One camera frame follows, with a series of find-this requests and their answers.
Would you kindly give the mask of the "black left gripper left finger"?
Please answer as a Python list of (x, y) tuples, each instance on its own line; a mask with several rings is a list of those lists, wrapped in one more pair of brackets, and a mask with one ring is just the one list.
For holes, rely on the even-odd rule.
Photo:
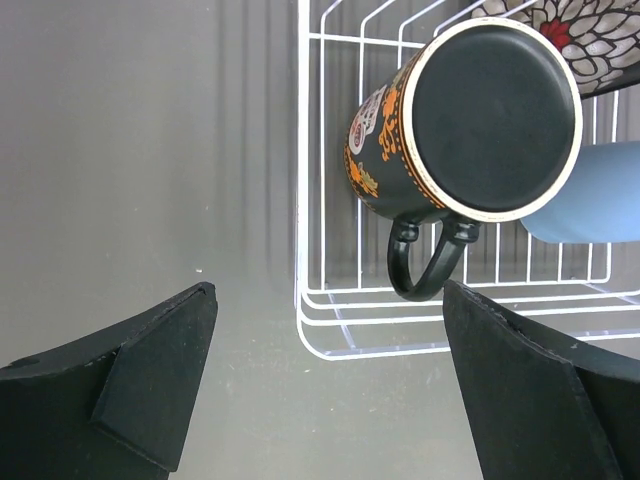
[(218, 313), (198, 283), (1, 370), (4, 479), (166, 479), (178, 469)]

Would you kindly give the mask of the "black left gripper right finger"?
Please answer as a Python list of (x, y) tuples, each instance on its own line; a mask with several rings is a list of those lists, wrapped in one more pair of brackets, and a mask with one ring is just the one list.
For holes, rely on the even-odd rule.
[(484, 478), (638, 478), (638, 360), (452, 280), (443, 314)]

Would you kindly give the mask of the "black floral square plate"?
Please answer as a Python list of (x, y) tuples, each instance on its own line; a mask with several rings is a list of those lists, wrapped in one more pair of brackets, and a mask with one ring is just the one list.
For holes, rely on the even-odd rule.
[(639, 83), (637, 1), (486, 1), (471, 15), (507, 16), (538, 31), (561, 53), (584, 99)]

